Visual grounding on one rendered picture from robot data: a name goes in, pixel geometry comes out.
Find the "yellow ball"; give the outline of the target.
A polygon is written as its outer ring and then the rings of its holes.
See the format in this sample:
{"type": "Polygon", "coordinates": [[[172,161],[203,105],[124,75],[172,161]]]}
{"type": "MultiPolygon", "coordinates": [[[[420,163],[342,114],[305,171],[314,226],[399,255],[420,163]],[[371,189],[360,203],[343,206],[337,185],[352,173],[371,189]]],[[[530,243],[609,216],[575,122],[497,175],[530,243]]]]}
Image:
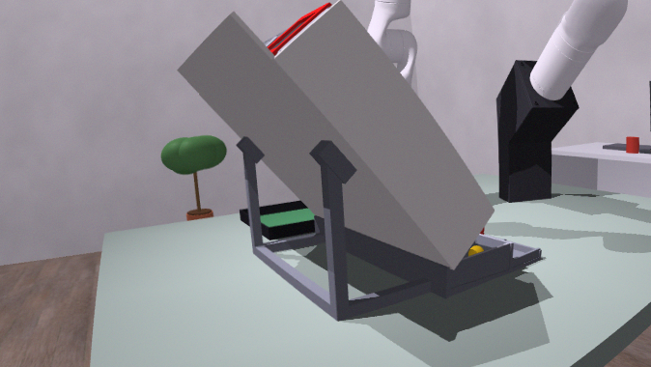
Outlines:
{"type": "Polygon", "coordinates": [[[481,246],[475,245],[469,250],[468,256],[479,253],[479,252],[482,252],[482,251],[484,251],[484,250],[483,250],[483,248],[481,246]]]}

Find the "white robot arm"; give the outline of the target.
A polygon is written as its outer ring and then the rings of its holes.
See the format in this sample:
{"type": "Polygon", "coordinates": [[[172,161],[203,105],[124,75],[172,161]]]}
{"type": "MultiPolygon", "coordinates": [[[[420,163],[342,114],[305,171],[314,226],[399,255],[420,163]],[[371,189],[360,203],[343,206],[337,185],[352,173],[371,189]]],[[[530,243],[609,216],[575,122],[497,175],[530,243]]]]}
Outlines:
{"type": "MultiPolygon", "coordinates": [[[[376,0],[368,32],[411,86],[416,39],[408,30],[386,29],[391,21],[410,15],[410,1],[376,0]]],[[[530,74],[535,91],[545,99],[562,99],[627,7],[628,0],[574,0],[530,74]]]]}

